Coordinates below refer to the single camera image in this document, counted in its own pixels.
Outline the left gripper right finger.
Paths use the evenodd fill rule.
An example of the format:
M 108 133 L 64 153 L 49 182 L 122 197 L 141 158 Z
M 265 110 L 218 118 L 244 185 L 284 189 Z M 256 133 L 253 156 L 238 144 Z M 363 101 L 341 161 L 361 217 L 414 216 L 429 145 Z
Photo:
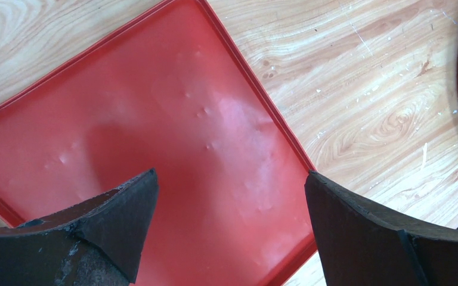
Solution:
M 305 195 L 327 285 L 458 285 L 458 230 L 390 209 L 316 171 Z

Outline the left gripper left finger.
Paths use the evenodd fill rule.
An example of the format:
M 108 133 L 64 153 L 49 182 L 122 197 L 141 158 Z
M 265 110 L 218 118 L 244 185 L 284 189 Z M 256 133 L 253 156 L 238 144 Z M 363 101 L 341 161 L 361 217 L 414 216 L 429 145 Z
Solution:
M 0 228 L 0 285 L 129 285 L 157 203 L 150 169 L 62 211 Z

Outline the red box lid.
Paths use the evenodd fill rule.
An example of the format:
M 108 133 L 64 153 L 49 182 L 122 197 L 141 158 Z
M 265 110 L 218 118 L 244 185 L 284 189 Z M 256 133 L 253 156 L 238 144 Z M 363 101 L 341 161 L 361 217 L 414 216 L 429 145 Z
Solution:
M 162 1 L 0 105 L 0 218 L 154 169 L 137 285 L 281 285 L 316 250 L 312 163 L 206 1 Z

